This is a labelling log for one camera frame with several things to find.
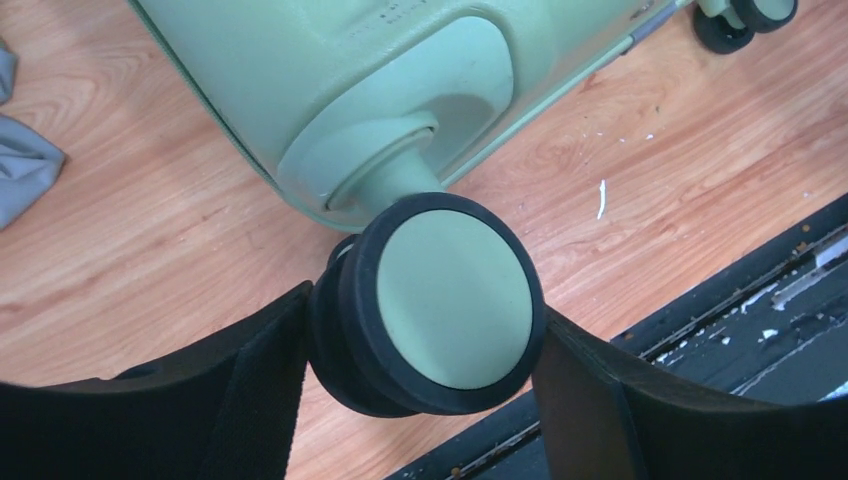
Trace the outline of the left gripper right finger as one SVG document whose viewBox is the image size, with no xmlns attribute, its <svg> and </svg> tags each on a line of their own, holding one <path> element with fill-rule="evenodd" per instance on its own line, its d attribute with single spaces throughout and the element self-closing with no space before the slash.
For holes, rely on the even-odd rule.
<svg viewBox="0 0 848 480">
<path fill-rule="evenodd" d="M 784 406 L 663 371 L 546 312 L 533 375 L 554 479 L 843 479 L 847 402 Z"/>
</svg>

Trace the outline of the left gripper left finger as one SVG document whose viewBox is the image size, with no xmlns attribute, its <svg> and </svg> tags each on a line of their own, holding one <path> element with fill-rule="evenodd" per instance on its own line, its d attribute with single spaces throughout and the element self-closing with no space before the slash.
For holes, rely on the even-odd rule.
<svg viewBox="0 0 848 480">
<path fill-rule="evenodd" d="M 304 282 L 111 379 L 1 386 L 5 479 L 281 479 L 306 370 Z"/>
</svg>

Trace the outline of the green suitcase blue lining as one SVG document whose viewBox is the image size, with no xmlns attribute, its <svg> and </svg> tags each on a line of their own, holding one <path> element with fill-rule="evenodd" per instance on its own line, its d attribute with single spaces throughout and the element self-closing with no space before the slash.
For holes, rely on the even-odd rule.
<svg viewBox="0 0 848 480">
<path fill-rule="evenodd" d="M 254 170 L 360 232 L 467 175 L 678 1 L 136 1 Z"/>
</svg>

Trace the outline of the green suitcase wheel front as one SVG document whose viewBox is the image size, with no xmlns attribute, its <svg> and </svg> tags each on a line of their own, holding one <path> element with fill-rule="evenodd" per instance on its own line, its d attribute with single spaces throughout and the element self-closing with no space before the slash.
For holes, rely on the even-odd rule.
<svg viewBox="0 0 848 480">
<path fill-rule="evenodd" d="M 757 34 L 785 27 L 798 9 L 798 0 L 697 1 L 693 31 L 707 50 L 729 55 L 749 45 Z"/>
</svg>

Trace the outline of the crumpled grey-green cloth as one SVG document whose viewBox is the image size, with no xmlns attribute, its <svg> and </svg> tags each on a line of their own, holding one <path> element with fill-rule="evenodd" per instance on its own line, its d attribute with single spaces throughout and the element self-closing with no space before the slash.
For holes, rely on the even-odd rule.
<svg viewBox="0 0 848 480">
<path fill-rule="evenodd" d="M 65 153 L 38 132 L 1 115 L 1 229 L 56 183 L 65 160 Z"/>
</svg>

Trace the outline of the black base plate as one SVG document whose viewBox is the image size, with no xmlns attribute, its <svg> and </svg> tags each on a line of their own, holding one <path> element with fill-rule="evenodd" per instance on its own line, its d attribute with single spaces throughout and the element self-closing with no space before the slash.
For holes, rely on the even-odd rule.
<svg viewBox="0 0 848 480">
<path fill-rule="evenodd" d="M 847 402 L 847 201 L 839 198 L 608 343 L 675 376 L 784 406 Z M 396 472 L 554 479 L 533 390 Z"/>
</svg>

